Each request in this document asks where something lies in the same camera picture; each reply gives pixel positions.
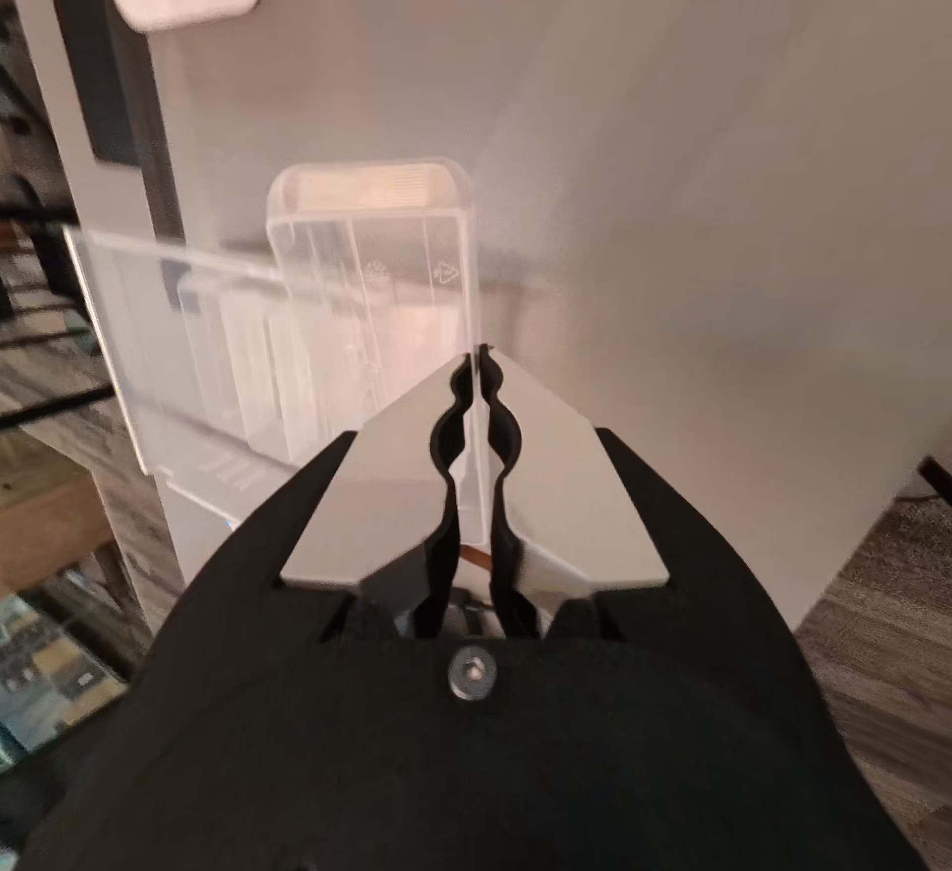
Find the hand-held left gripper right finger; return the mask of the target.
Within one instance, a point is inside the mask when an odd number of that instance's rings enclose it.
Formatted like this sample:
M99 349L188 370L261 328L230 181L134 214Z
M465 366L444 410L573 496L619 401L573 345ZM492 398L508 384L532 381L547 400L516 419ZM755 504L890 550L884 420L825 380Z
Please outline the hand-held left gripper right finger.
M663 587L669 571L596 427L480 346L495 467L490 596L507 637L540 637L570 601Z

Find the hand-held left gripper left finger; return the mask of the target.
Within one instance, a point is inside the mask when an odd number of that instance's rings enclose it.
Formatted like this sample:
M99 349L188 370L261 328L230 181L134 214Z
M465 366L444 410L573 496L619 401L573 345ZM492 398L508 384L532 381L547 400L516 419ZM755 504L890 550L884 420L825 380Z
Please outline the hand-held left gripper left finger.
M367 421L284 564L284 585L344 591L442 630L461 527L451 469L467 448L469 354L456 356Z

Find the small transparent plastic drawer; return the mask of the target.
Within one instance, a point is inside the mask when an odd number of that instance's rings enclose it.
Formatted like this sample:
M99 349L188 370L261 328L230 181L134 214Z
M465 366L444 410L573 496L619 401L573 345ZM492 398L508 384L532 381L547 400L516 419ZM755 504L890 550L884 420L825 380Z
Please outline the small transparent plastic drawer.
M470 178L447 159L297 164L268 192L295 355L290 447L358 429L481 335Z

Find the large translucent storage bin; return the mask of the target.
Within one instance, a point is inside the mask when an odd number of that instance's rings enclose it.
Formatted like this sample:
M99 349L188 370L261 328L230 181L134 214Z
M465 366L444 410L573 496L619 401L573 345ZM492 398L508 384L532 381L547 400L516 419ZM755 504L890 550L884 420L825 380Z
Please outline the large translucent storage bin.
M121 234L66 236L146 473L238 523L377 410L360 323L315 270Z

